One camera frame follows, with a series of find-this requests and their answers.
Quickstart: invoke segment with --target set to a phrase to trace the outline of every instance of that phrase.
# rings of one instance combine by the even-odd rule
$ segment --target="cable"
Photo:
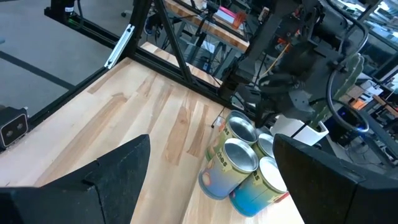
[[[188,15],[188,16],[183,16],[183,17],[170,17],[169,19],[173,19],[173,20],[177,20],[177,19],[187,19],[187,18],[195,17],[195,16],[197,16],[197,14]]]
[[[272,63],[272,65],[266,70],[266,72],[264,72],[261,77],[263,77],[265,74],[267,74],[269,72],[269,70],[271,70],[275,64],[278,62],[278,60],[283,56],[283,54],[285,53],[285,51],[287,50],[287,48],[290,46],[290,43],[288,43],[285,48],[283,49],[283,51],[281,51],[281,53],[278,55],[278,57],[274,60],[274,62]]]
[[[262,61],[261,61],[260,68],[259,68],[259,72],[257,72],[257,76],[256,76],[256,79],[255,79],[255,81],[254,81],[254,85],[257,85],[257,81],[258,81],[258,79],[260,78],[260,72],[261,72],[261,69],[262,69],[262,65],[263,65],[264,62],[266,61],[266,57],[267,57],[267,54],[265,54],[264,58],[263,58]]]
[[[298,133],[300,133],[306,126],[308,126],[311,123],[311,120],[306,121],[296,132],[291,135],[291,138],[296,137]]]
[[[353,24],[355,24],[356,26],[358,26],[362,30],[363,38],[360,41],[358,49],[354,53],[352,53],[349,57],[346,57],[346,59],[350,58],[350,57],[356,55],[363,48],[363,46],[365,46],[366,41],[368,41],[369,32],[368,32],[367,28],[365,28],[365,26],[363,26],[362,23],[360,23],[356,19],[352,18],[345,11],[342,11],[338,6],[333,4],[331,0],[326,0],[326,2],[330,5],[330,7],[332,7],[334,10],[339,12],[342,16],[344,16],[346,19],[350,20]]]
[[[345,121],[335,110],[334,106],[333,106],[333,101],[334,99],[331,96],[331,90],[332,90],[332,86],[333,86],[333,79],[335,78],[337,74],[337,71],[333,71],[329,78],[328,78],[328,82],[326,84],[326,105],[328,106],[332,116],[336,119],[336,122],[338,124],[340,124],[342,127],[346,128],[348,131],[355,131],[357,133],[366,133],[367,131],[369,131],[369,124],[366,120],[364,120],[364,118],[362,118],[362,116],[360,116],[360,114],[357,112],[356,109],[354,109],[353,107],[351,107],[350,105],[344,104],[344,106],[346,108],[348,108],[350,111],[354,111],[356,114],[358,114],[359,118],[363,119],[364,122],[366,123],[366,127],[364,129],[362,128],[357,128],[352,126],[351,124],[349,124],[347,121]]]
[[[347,56],[346,58],[344,58],[337,66],[337,68],[339,68],[340,66],[342,66],[347,60],[349,60],[352,56],[356,55],[365,45],[366,41],[368,41],[368,30],[367,28],[365,28],[365,26],[362,25],[362,23],[358,22],[356,19],[353,19],[351,16],[349,16],[347,13],[345,13],[344,11],[342,11],[339,7],[337,7],[336,5],[334,5],[331,0],[326,0],[327,3],[337,12],[339,12],[342,16],[344,16],[345,18],[347,18],[348,20],[350,20],[353,24],[355,24],[356,26],[358,26],[362,32],[363,32],[363,38],[359,43],[359,47],[357,50],[355,50],[350,56]],[[331,95],[331,91],[332,91],[332,86],[333,86],[333,79],[335,78],[337,74],[337,71],[333,71],[329,77],[328,77],[328,82],[326,85],[326,105],[328,106],[330,112],[332,113],[333,117],[336,119],[336,122],[340,125],[342,125],[342,127],[346,128],[349,131],[355,131],[357,133],[365,133],[367,131],[369,131],[369,124],[366,120],[364,120],[365,124],[366,124],[366,128],[365,129],[361,129],[361,128],[357,128],[354,127],[352,125],[350,125],[349,123],[347,123],[335,110],[335,108],[333,107],[333,97]],[[348,109],[351,111],[356,111],[354,108],[352,108],[350,105],[347,105]]]
[[[77,0],[77,9],[79,10],[79,16],[80,16],[78,29],[81,29],[84,26],[84,17],[83,17],[83,10],[81,10],[80,0]]]
[[[333,111],[338,115],[338,117],[336,117],[335,115],[333,115],[333,112],[332,112],[332,110],[331,110],[330,108],[329,108],[329,110],[331,111],[331,113],[332,113],[332,115],[333,115],[333,118],[336,119],[336,122],[337,122],[337,123],[339,123],[339,122],[337,121],[337,119],[339,118],[339,119],[343,120],[344,123],[347,124],[346,126],[343,126],[343,127],[345,127],[345,128],[348,129],[348,130],[353,130],[353,131],[356,131],[356,132],[358,132],[358,133],[366,133],[367,131],[369,131],[369,122],[368,122],[366,119],[364,119],[364,118],[361,116],[361,114],[360,114],[356,109],[352,108],[350,105],[348,105],[348,104],[346,104],[346,103],[344,103],[344,102],[342,102],[342,101],[340,101],[340,100],[335,100],[335,99],[332,99],[332,98],[331,98],[331,99],[328,99],[328,98],[319,98],[319,99],[316,99],[316,100],[311,101],[311,102],[309,103],[309,105],[312,106],[312,105],[314,105],[315,103],[318,103],[319,101],[324,101],[324,100],[325,100],[326,102],[327,102],[328,100],[331,100],[332,102],[339,103],[339,104],[343,105],[345,108],[347,108],[348,110],[350,110],[350,111],[355,115],[355,117],[361,118],[361,120],[363,120],[363,124],[365,125],[365,127],[364,127],[364,128],[357,128],[357,127],[354,127],[354,126],[350,125],[349,123],[347,123],[345,120],[343,120],[343,118],[340,117],[340,115],[338,115],[338,113],[337,113],[336,110],[334,109],[333,103],[332,103]]]

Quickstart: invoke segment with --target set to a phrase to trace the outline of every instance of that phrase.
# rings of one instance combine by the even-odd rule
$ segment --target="open can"
[[[247,143],[240,139],[227,139],[217,155],[199,173],[199,185],[207,196],[224,199],[258,165],[259,160]]]
[[[252,145],[254,152],[259,159],[264,156],[269,156],[274,158],[274,151],[272,150],[272,145],[274,143],[274,137],[269,134],[260,134],[258,141]]]
[[[209,161],[224,146],[227,139],[237,138],[248,145],[257,142],[256,129],[251,123],[239,117],[232,117],[227,120],[223,129],[216,139],[206,148],[205,156]]]
[[[247,217],[255,216],[287,191],[275,159],[263,157],[259,167],[229,195],[235,209]]]

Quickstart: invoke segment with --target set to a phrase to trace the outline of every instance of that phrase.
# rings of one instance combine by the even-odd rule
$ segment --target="black rod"
[[[142,31],[144,30],[145,20],[149,13],[152,1],[134,1],[134,8],[132,9],[130,24],[134,26],[134,32],[127,46],[122,52],[122,57],[126,57],[129,53],[134,53],[138,48],[138,42],[141,39]]]
[[[178,46],[177,38],[175,37],[174,29],[169,21],[169,17],[167,16],[163,0],[154,0],[154,2],[160,19],[163,22],[164,29],[166,31],[167,37],[169,38],[175,57],[177,58],[178,65],[180,66],[180,69],[182,71],[182,75],[187,82],[192,83],[193,79],[191,71],[185,63],[181,49]]]
[[[19,60],[18,58],[15,58],[14,56],[9,55],[5,52],[0,51],[0,58],[4,59],[10,63],[13,63],[14,65],[17,65],[18,67],[21,67],[27,71],[30,71],[34,75],[42,77],[58,86],[62,86],[64,88],[66,88],[67,90],[72,90],[75,88],[75,86],[72,85],[71,83],[68,83],[67,81],[62,80],[62,79],[56,77],[55,75],[51,75],[48,72],[45,72],[27,62]]]

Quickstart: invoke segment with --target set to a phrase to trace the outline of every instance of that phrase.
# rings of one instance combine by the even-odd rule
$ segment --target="butcher block tabletop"
[[[142,48],[178,65],[152,44]],[[125,58],[0,154],[0,186],[40,187],[147,133],[149,165],[131,223],[282,223],[270,221],[296,217],[289,198],[275,213],[248,222],[229,202],[203,195],[197,175],[205,147],[217,134],[211,124],[222,111],[221,105]]]
[[[183,2],[187,3],[188,5],[191,5],[190,0],[182,0]],[[201,0],[196,0],[195,1],[196,5],[201,5]],[[185,17],[185,20],[192,22],[196,26],[199,26],[202,18],[199,16],[192,16],[194,15],[194,12],[191,10],[187,9],[184,6],[181,6],[179,3],[175,2],[174,0],[165,0],[165,6],[168,10],[172,11],[173,13],[177,14],[180,17]],[[232,29],[231,24],[228,24],[224,20],[218,18],[215,16],[215,19],[224,24],[225,26],[229,27]],[[249,47],[249,42],[245,41],[234,34],[230,33],[229,31],[221,28],[220,26],[217,26],[215,24],[209,24],[209,22],[205,22],[202,27],[203,30],[205,30],[208,33],[213,34],[214,36],[218,37],[219,39],[223,40],[224,42],[229,43],[230,45],[238,48],[240,51],[245,52],[248,47]],[[235,30],[237,33],[244,35],[244,32],[242,30]]]

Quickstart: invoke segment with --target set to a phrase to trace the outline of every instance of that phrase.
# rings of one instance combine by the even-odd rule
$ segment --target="gray floor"
[[[0,50],[76,85],[103,66],[111,50],[44,16],[50,0],[0,2]],[[121,34],[127,19],[120,12],[131,0],[82,1],[83,15]],[[44,78],[0,59],[0,104],[29,107],[29,114],[66,92]]]

